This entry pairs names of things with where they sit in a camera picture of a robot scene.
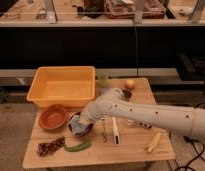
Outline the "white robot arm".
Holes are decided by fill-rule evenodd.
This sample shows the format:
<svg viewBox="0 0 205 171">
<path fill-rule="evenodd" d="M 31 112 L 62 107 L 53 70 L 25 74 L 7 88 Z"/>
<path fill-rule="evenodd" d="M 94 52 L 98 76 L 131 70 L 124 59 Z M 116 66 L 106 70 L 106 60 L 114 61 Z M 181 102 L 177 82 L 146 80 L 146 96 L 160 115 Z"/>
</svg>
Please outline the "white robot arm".
<svg viewBox="0 0 205 171">
<path fill-rule="evenodd" d="M 103 116 L 142 122 L 205 142 L 205 109 L 128 102 L 121 89 L 111 88 L 86 105 L 80 121 L 88 125 Z"/>
</svg>

